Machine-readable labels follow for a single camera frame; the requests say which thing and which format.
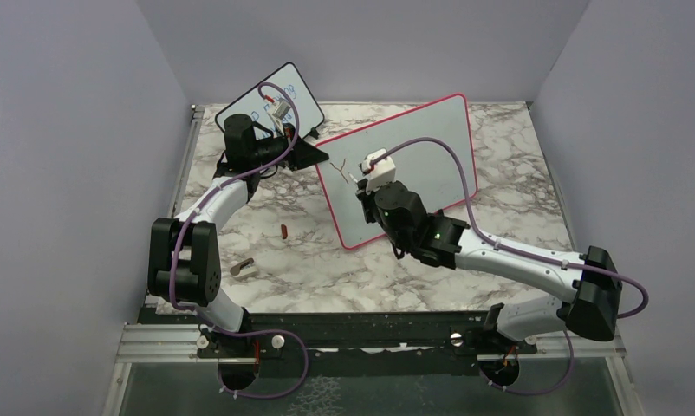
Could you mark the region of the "pink framed whiteboard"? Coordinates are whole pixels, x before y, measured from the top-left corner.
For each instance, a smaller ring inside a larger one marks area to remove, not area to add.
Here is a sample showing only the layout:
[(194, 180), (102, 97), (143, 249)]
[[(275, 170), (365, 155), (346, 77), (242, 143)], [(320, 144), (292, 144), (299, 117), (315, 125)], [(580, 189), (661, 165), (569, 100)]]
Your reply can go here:
[(467, 193), (475, 195), (471, 119), (467, 99), (460, 93), (317, 143), (317, 148), (329, 155), (329, 161), (316, 169), (343, 248), (356, 249), (383, 234), (377, 224), (365, 222), (355, 196), (356, 184), (348, 173), (361, 179), (359, 164), (369, 153), (419, 137), (433, 137), (442, 143), (420, 143), (394, 153), (397, 180), (418, 193), (428, 211), (457, 205)]

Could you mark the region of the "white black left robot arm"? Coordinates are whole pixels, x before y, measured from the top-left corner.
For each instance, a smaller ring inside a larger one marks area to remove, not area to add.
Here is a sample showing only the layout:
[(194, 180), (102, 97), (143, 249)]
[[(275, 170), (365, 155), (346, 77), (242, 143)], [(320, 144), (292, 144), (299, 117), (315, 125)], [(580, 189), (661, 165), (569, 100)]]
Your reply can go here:
[(221, 287), (218, 233), (245, 207), (271, 167), (291, 171), (318, 165), (327, 153), (298, 134), (298, 126), (283, 124), (259, 139), (261, 124), (246, 114), (224, 120), (224, 152), (211, 185), (189, 209), (152, 225), (147, 288), (176, 310), (191, 311), (207, 325), (221, 328), (219, 343), (227, 353), (245, 354), (252, 344), (244, 326), (246, 311)]

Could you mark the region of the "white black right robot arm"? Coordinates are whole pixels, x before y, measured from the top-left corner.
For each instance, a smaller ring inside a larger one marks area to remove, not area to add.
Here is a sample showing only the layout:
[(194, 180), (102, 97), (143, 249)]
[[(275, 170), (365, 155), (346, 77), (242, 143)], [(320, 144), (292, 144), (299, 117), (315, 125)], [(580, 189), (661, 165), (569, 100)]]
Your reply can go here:
[(592, 341), (614, 338), (622, 285), (611, 276), (616, 268), (606, 250), (591, 246), (585, 253), (554, 254), (518, 243), (504, 250), (463, 220), (427, 212), (420, 196), (399, 181), (370, 192), (363, 179), (356, 197), (367, 223), (380, 226), (397, 258), (481, 271), (545, 292), (532, 301), (492, 307), (479, 332), (487, 350), (500, 353), (532, 335), (564, 329)]

